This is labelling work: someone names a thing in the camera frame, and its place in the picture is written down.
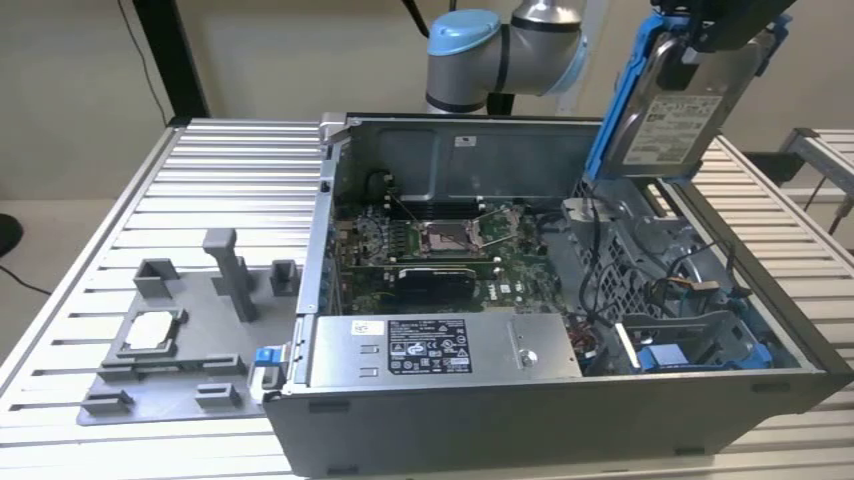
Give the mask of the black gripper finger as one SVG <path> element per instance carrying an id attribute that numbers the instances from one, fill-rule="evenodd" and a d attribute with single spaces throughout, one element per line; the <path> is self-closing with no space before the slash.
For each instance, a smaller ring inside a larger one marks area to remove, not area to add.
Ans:
<path id="1" fill-rule="evenodd" d="M 685 90 L 690 85 L 698 65 L 683 61 L 689 47 L 682 39 L 671 39 L 663 44 L 663 47 L 657 84 L 662 90 Z"/>

